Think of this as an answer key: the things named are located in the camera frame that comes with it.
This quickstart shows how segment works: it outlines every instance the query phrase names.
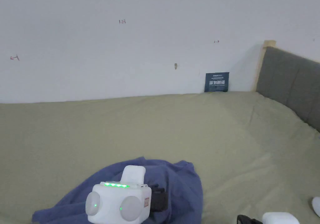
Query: black strap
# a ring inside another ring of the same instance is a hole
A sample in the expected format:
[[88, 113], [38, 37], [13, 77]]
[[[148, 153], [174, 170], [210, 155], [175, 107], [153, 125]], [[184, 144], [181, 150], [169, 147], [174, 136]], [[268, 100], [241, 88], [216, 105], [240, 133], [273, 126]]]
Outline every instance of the black strap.
[[160, 212], [168, 209], [168, 193], [164, 188], [151, 187], [151, 212]]
[[255, 219], [251, 219], [250, 217], [245, 215], [238, 215], [237, 224], [263, 224], [263, 223]]

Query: gray round sensor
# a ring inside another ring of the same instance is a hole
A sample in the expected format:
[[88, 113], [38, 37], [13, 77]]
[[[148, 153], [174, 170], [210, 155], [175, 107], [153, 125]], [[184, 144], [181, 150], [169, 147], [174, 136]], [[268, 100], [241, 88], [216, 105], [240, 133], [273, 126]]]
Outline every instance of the gray round sensor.
[[85, 201], [85, 213], [88, 216], [94, 216], [98, 210], [100, 205], [100, 196], [95, 191], [90, 192], [87, 200]]
[[142, 212], [143, 205], [136, 196], [124, 198], [120, 207], [120, 214], [126, 221], [136, 220]]

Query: label sticker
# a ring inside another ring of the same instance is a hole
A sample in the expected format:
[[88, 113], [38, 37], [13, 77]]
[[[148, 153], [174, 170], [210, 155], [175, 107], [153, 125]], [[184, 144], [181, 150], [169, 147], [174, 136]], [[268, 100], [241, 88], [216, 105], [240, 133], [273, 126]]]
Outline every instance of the label sticker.
[[149, 206], [149, 198], [144, 199], [144, 207]]

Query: wooden bed post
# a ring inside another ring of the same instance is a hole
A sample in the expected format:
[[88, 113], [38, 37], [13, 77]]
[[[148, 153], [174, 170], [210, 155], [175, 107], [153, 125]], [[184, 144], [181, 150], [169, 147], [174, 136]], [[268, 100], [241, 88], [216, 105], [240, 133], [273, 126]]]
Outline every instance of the wooden bed post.
[[255, 77], [255, 81], [254, 81], [254, 85], [253, 85], [253, 89], [252, 91], [256, 91], [257, 89], [257, 84], [258, 84], [258, 79], [259, 79], [259, 74], [260, 74], [260, 70], [262, 67], [262, 62], [263, 62], [263, 58], [264, 58], [264, 54], [266, 53], [267, 47], [276, 47], [276, 41], [275, 40], [265, 40], [260, 52], [260, 57], [259, 57], [259, 62], [257, 65], [257, 72], [256, 72], [256, 77]]

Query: blue blanket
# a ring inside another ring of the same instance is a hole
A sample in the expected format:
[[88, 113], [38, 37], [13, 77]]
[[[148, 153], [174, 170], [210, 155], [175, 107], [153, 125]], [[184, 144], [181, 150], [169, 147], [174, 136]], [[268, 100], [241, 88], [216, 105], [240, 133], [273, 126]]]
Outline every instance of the blue blanket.
[[201, 223], [202, 186], [193, 164], [184, 160], [171, 164], [164, 160], [146, 160], [143, 157], [103, 168], [69, 192], [55, 207], [36, 211], [32, 221], [40, 224], [89, 224], [85, 213], [85, 200], [92, 187], [102, 181], [120, 181], [122, 171], [127, 165], [144, 166], [145, 184], [163, 187], [169, 195], [168, 210], [150, 213], [144, 224]]

